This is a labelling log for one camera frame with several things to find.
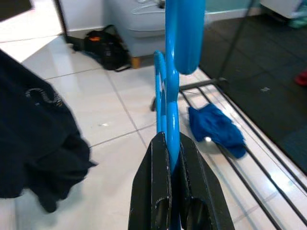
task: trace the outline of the white tile floor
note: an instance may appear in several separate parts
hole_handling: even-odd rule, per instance
[[[127,229],[133,177],[155,135],[155,113],[149,109],[154,96],[154,68],[121,73],[103,70],[91,58],[73,53],[56,37],[23,64],[51,83],[72,109],[84,137],[92,146],[92,159],[99,163],[53,214],[45,214],[33,194],[25,191],[15,200],[0,200],[0,230],[121,230]],[[180,76],[181,84],[207,77],[197,70]],[[203,88],[207,96],[241,129],[248,147],[271,177],[307,217],[307,194],[270,154],[250,128],[213,86]],[[195,107],[206,104],[195,90],[186,95]],[[179,97],[180,128],[192,137],[187,103]],[[218,177],[237,230],[273,230],[226,159],[212,142],[197,143],[204,159]],[[279,153],[307,182],[295,166]],[[246,156],[235,162],[265,205],[285,230],[307,229],[278,194],[261,170]]]

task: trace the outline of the drying rack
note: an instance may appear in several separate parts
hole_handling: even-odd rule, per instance
[[[259,133],[259,131],[257,131],[254,126],[245,118],[245,116],[242,114],[242,112],[237,109],[236,105],[224,94],[223,89],[225,87],[228,86],[227,80],[225,78],[223,78],[223,74],[224,71],[226,69],[226,66],[228,64],[228,61],[235,49],[235,46],[237,44],[237,41],[240,37],[240,34],[244,28],[244,25],[247,21],[247,17],[249,16],[251,7],[254,5],[256,1],[255,0],[251,0],[249,6],[248,6],[248,10],[246,11],[246,15],[245,17],[242,19],[236,34],[234,36],[234,39],[231,42],[230,48],[225,56],[225,59],[222,63],[221,69],[219,74],[217,75],[216,78],[210,79],[210,80],[205,80],[205,81],[201,81],[201,82],[197,82],[197,83],[193,83],[193,84],[189,84],[189,85],[183,85],[180,86],[179,88],[179,93],[183,96],[184,100],[187,102],[187,104],[191,107],[192,104],[189,101],[188,97],[185,94],[185,91],[187,90],[191,90],[191,89],[197,89],[199,91],[199,93],[204,97],[204,99],[208,102],[208,103],[212,103],[212,101],[206,96],[205,92],[201,89],[201,87],[204,86],[208,86],[208,85],[213,85],[216,87],[217,91],[223,95],[223,97],[226,99],[226,101],[232,106],[232,108],[237,112],[237,114],[239,114],[239,116],[241,117],[241,119],[248,125],[248,127],[256,134],[256,136],[262,141],[262,143],[268,148],[268,150],[272,153],[272,155],[277,159],[278,162],[280,162],[280,164],[289,172],[289,174],[295,179],[295,181],[299,184],[299,186],[307,193],[307,187],[303,184],[303,182],[298,178],[298,176],[289,168],[289,166],[284,162],[284,160],[276,153],[276,151],[270,146],[270,144],[262,137],[262,135]],[[151,104],[151,110],[155,111],[156,109],[156,98],[153,99],[152,104]],[[270,213],[270,211],[266,208],[266,206],[264,205],[264,203],[261,201],[261,199],[257,196],[257,194],[255,193],[255,191],[252,189],[252,187],[249,185],[249,183],[247,182],[247,180],[245,179],[245,177],[240,173],[240,171],[236,168],[235,164],[234,164],[234,160],[230,157],[231,154],[228,152],[228,150],[226,150],[224,147],[220,146],[217,144],[218,149],[220,150],[220,152],[224,155],[224,157],[226,158],[226,160],[228,161],[228,163],[230,164],[230,166],[232,167],[232,169],[235,171],[235,173],[237,174],[237,176],[240,178],[240,180],[242,181],[242,183],[245,185],[245,187],[248,189],[248,191],[250,192],[250,194],[253,196],[253,198],[256,200],[256,202],[258,203],[258,205],[261,207],[261,209],[263,210],[263,212],[265,213],[265,215],[268,217],[268,219],[271,221],[271,223],[273,224],[273,226],[277,229],[277,230],[282,230],[283,228],[281,227],[281,225],[279,224],[279,222],[272,216],[272,214]],[[246,152],[247,154],[254,160],[254,162],[256,163],[256,165],[261,169],[261,171],[266,175],[266,177],[269,179],[269,181],[274,185],[274,187],[276,188],[276,190],[280,193],[280,195],[284,198],[284,200],[288,203],[288,205],[291,207],[291,209],[296,213],[296,215],[301,219],[301,221],[304,223],[304,225],[307,227],[307,220],[304,217],[304,215],[298,210],[298,208],[294,205],[294,203],[291,201],[291,199],[288,197],[288,195],[278,186],[278,184],[272,179],[272,177],[270,176],[270,173],[265,169],[265,167],[260,163],[260,161],[258,160],[258,158],[256,157],[256,155],[247,147],[245,146]]]

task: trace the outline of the black jacket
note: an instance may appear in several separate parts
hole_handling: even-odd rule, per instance
[[[28,187],[54,211],[94,166],[89,155],[61,97],[0,51],[0,197]]]

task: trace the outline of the white wall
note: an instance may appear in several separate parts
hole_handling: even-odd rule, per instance
[[[106,0],[61,0],[69,31],[100,28],[109,24]]]

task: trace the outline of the red object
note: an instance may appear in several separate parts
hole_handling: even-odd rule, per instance
[[[302,86],[307,86],[307,69],[300,73],[296,78],[295,81],[297,84]]]

